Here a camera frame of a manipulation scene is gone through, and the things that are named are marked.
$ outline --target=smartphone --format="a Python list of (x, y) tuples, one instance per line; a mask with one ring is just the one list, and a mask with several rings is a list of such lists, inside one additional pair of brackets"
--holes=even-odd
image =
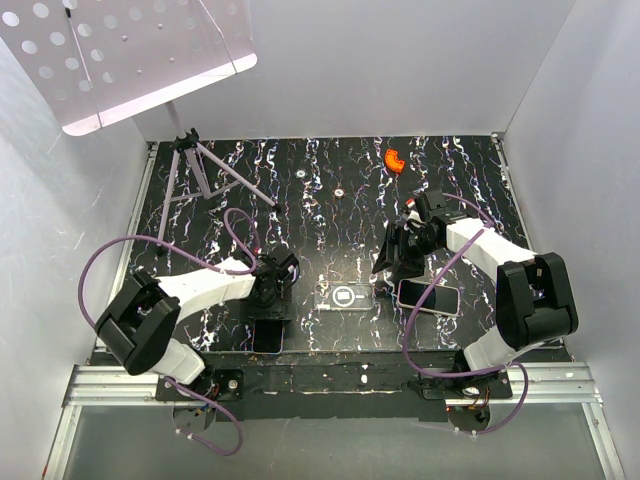
[[(429, 286), (428, 283), (414, 280), (401, 280), (398, 286), (398, 306), (415, 308), (418, 300)], [(436, 285), (420, 306), (421, 312), (439, 313), (451, 317), (457, 316), (460, 309), (460, 292), (457, 288)]]

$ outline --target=white wall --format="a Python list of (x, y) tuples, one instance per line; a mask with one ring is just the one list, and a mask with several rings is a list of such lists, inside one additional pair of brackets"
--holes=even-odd
[[(74, 363), (93, 345), (76, 303), (89, 255), (126, 231), (146, 157), (133, 121), (62, 134), (0, 41), (0, 477), (40, 478)], [(119, 251), (92, 274), (106, 303)]]
[(251, 0), (258, 64), (176, 104), (213, 139), (504, 131), (574, 2)]
[(640, 475), (640, 3), (578, 0), (506, 136), (538, 251), (568, 265), (587, 360), (629, 478)]

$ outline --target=black marble table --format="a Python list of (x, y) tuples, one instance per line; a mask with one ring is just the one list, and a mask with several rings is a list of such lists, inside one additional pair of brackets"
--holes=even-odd
[[(384, 237), (385, 224), (399, 218), (404, 202), (427, 187), (475, 201), (509, 240), (526, 247), (521, 220), (506, 175), (489, 137), (376, 137), (268, 139), (204, 142), (216, 155), (258, 185), (282, 205), (280, 215), (240, 187), (218, 198), (209, 210), (202, 198), (174, 202), (165, 239), (199, 258), (217, 263), (235, 247), (226, 234), (222, 212), (238, 207), (256, 222), (263, 247), (283, 242), (301, 265), (293, 287), (293, 321), (285, 333), (287, 351), (395, 351), (401, 349), (408, 311), (397, 308), (392, 296), (380, 294), (367, 312), (321, 312), (314, 309), (318, 281), (375, 281), (371, 268)], [(383, 165), (393, 148), (407, 161), (401, 175)], [(156, 235), (171, 163), (168, 143), (159, 147), (138, 233)], [(228, 183), (226, 173), (205, 164), (212, 189)], [(298, 178), (296, 171), (304, 170)], [(334, 190), (345, 191), (336, 198)], [(174, 195), (197, 191), (195, 179), (182, 161)], [(246, 222), (239, 234), (250, 240)], [(425, 279), (433, 278), (450, 254), (427, 258)], [(169, 253), (156, 256), (155, 246), (137, 242), (130, 267), (144, 266), (156, 275), (181, 274), (198, 268)], [(466, 346), (494, 321), (495, 287), (466, 261), (445, 276), (459, 289), (457, 318), (421, 314), (412, 332), (415, 349), (454, 349)], [(176, 338), (201, 351), (250, 351), (252, 328), (241, 321), (235, 302), (193, 315), (176, 329)]]

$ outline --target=robotic arm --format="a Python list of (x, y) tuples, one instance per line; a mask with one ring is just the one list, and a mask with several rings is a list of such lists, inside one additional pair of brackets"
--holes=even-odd
[[(403, 225), (388, 224), (373, 268), (373, 273), (389, 269), (394, 283), (423, 275), (425, 255), (440, 248), (458, 252), (485, 228), (480, 219), (451, 210), (440, 190), (407, 202), (404, 220)], [(559, 255), (538, 255), (487, 229), (464, 257), (496, 283), (496, 325), (458, 353), (456, 370), (508, 364), (578, 328), (567, 270)]]
[[(287, 319), (290, 287), (299, 276), (298, 260), (279, 245), (256, 261), (251, 275), (201, 269), (153, 278), (138, 270), (96, 322), (95, 331), (130, 375), (151, 371), (189, 385), (202, 374), (205, 364), (190, 346), (171, 338), (180, 321), (213, 305), (239, 299), (246, 302), (249, 320)], [(243, 271), (247, 265), (227, 258), (217, 267)], [(269, 318), (256, 312), (268, 312)]]

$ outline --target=orange curved object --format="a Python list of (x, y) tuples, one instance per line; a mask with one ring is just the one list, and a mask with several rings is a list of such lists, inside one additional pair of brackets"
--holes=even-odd
[(384, 164), (392, 172), (402, 173), (405, 161), (398, 158), (398, 152), (396, 150), (389, 149), (384, 155)]

